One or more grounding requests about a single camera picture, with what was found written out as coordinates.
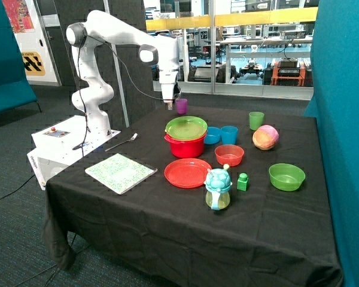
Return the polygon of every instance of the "blue cup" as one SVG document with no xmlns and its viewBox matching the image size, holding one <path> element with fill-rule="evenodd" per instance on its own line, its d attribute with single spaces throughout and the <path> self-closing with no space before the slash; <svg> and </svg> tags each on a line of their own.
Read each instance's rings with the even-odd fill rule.
<svg viewBox="0 0 359 287">
<path fill-rule="evenodd" d="M 238 128 L 234 126 L 224 126 L 221 128 L 221 138 L 223 145 L 235 145 L 237 141 Z"/>
</svg>

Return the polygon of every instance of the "ball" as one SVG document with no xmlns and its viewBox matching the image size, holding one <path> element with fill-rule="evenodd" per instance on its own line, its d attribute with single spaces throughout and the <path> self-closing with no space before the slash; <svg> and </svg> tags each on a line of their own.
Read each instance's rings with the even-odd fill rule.
<svg viewBox="0 0 359 287">
<path fill-rule="evenodd" d="M 254 145 L 263 151 L 273 148 L 278 142 L 278 139 L 279 133 L 272 126 L 268 125 L 261 126 L 252 136 Z"/>
</svg>

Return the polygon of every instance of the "notebook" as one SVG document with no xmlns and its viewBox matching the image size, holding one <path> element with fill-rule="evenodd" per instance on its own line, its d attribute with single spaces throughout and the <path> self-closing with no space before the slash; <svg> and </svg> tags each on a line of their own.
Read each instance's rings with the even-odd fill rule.
<svg viewBox="0 0 359 287">
<path fill-rule="evenodd" d="M 88 167 L 85 172 L 117 194 L 123 194 L 157 169 L 138 163 L 124 155 L 114 156 Z"/>
</svg>

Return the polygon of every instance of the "green block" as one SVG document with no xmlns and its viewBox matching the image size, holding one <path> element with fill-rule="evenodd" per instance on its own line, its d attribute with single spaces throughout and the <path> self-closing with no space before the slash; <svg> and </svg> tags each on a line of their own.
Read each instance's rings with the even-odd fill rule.
<svg viewBox="0 0 359 287">
<path fill-rule="evenodd" d="M 246 173 L 241 173 L 238 178 L 237 190 L 246 191 L 247 183 L 249 182 L 249 177 Z"/>
</svg>

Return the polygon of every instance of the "red bowl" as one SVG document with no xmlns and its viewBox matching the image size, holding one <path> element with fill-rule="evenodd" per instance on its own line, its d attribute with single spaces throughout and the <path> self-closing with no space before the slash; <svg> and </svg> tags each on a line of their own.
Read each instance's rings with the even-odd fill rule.
<svg viewBox="0 0 359 287">
<path fill-rule="evenodd" d="M 237 166 L 241 163 L 245 151 L 237 145 L 220 145 L 215 149 L 217 161 L 224 165 Z"/>
<path fill-rule="evenodd" d="M 190 158 L 198 157 L 203 153 L 204 143 L 203 140 L 206 136 L 206 133 L 198 139 L 193 139 L 191 141 L 178 141 L 172 139 L 168 134 L 165 135 L 165 140 L 169 142 L 171 152 L 174 156 L 178 158 Z"/>
</svg>

